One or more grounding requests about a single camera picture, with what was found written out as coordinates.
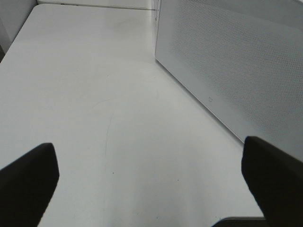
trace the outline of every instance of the white table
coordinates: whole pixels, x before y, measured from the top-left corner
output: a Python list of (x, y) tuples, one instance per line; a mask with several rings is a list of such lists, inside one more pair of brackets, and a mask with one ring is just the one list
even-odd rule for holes
[(261, 216), (242, 144), (154, 60), (151, 11), (40, 5), (0, 64), (0, 168), (54, 143), (42, 227)]
[(91, 7), (154, 9), (153, 0), (37, 0), (38, 4), (65, 4)]

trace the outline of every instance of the desk surface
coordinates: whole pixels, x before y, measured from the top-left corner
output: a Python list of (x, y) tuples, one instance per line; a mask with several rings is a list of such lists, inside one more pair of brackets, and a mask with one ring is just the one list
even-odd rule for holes
[(154, 9), (153, 0), (38, 0), (39, 4), (67, 4), (79, 6)]
[(151, 11), (44, 4), (0, 64), (0, 168), (42, 142), (43, 227), (209, 227), (261, 216), (240, 144), (154, 60)]

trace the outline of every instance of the perforated metal panel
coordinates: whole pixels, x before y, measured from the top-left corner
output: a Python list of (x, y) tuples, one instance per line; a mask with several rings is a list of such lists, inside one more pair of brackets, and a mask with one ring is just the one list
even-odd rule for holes
[(156, 58), (241, 140), (303, 160), (302, 3), (162, 0)]

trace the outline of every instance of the white desk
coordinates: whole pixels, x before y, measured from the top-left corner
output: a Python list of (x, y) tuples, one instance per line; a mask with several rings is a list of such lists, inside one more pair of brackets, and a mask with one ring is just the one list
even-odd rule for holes
[(242, 145), (154, 60), (151, 11), (40, 5), (0, 64), (0, 168), (54, 143), (42, 227), (261, 216)]
[(92, 7), (154, 9), (153, 0), (37, 0), (38, 4), (65, 4)]

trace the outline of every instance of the white wall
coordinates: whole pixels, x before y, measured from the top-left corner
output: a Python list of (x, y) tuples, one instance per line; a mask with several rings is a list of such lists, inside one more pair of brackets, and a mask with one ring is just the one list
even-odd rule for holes
[(4, 52), (36, 4), (36, 0), (0, 0), (0, 45)]

